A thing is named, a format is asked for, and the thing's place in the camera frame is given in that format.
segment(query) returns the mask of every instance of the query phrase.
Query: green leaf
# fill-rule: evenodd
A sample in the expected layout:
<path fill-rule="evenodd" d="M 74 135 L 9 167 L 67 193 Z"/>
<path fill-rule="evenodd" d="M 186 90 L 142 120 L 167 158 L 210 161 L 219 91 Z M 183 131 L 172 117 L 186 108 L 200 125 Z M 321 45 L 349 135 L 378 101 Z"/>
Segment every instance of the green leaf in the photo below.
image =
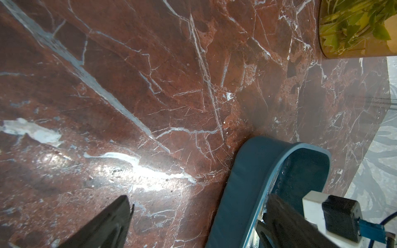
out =
<path fill-rule="evenodd" d="M 368 15 L 372 15 L 375 12 L 379 12 L 380 7 L 382 7 L 382 5 L 380 5 L 379 3 L 374 3 L 372 5 L 372 8 L 368 12 Z"/>
<path fill-rule="evenodd" d="M 338 5 L 335 7 L 335 12 L 348 10 L 354 3 L 351 0 L 339 0 Z"/>
<path fill-rule="evenodd" d="M 391 40 L 389 32 L 386 30 L 386 28 L 383 25 L 380 24 L 375 25 L 372 34 L 375 38 L 379 40 Z"/>
<path fill-rule="evenodd" d="M 344 28 L 344 27 L 342 28 L 342 34 L 347 36 L 347 28 Z"/>
<path fill-rule="evenodd" d="M 323 46 L 331 46 L 331 51 L 336 51 L 339 48 L 338 36 L 336 34 L 325 36 Z"/>
<path fill-rule="evenodd" d="M 336 23 L 329 23 L 329 24 L 323 24 L 320 25 L 319 32 L 320 36 L 328 36 L 328 35 L 333 35 L 337 32 L 338 25 Z"/>
<path fill-rule="evenodd" d="M 394 0 L 387 0 L 385 10 L 391 16 L 396 14 L 396 9 L 394 7 Z"/>
<path fill-rule="evenodd" d="M 369 24 L 371 25 L 371 27 L 375 26 L 376 14 L 377 14 L 377 13 L 375 12 L 375 13 L 373 13 L 373 14 L 370 16 Z"/>
<path fill-rule="evenodd" d="M 357 34 L 357 31 L 360 29 L 360 26 L 354 25 L 354 26 L 348 26 L 347 31 L 346 31 L 346 43 L 350 41 L 350 39 Z"/>
<path fill-rule="evenodd" d="M 356 14 L 356 15 L 352 15 L 352 16 L 350 16 L 348 19 L 347 19 L 347 23 L 349 24 L 349 25 L 354 25 L 354 24 L 356 24 L 360 19 L 361 19 L 361 17 L 364 15 L 364 12 L 363 11 L 361 11 L 361 13 L 358 13 L 358 14 Z"/>
<path fill-rule="evenodd" d="M 368 15 L 368 13 L 365 13 L 364 15 L 362 15 L 362 17 L 360 18 L 360 20 L 358 20 L 356 24 L 360 25 L 360 30 L 361 30 L 369 24 L 369 21 L 370 21 L 370 16 Z"/>

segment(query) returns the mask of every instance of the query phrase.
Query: blue connector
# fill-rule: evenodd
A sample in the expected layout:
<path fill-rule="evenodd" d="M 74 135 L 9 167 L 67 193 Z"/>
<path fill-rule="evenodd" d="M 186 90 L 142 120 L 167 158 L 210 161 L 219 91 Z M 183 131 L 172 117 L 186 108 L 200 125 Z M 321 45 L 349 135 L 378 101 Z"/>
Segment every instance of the blue connector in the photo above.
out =
<path fill-rule="evenodd" d="M 374 224 L 363 219 L 358 220 L 358 225 L 361 236 L 386 244 L 386 232 L 383 225 Z"/>

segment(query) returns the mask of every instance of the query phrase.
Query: marble countertop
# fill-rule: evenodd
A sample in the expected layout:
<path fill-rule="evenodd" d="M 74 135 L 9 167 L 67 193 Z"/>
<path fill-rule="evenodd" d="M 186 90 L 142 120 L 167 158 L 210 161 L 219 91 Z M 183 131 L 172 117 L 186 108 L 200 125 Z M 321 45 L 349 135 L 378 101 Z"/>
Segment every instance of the marble countertop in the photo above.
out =
<path fill-rule="evenodd" d="M 0 2 L 1 247 L 121 194 L 125 247 L 203 247 L 256 135 L 328 149 L 344 195 L 390 99 L 385 58 L 321 55 L 317 0 Z"/>

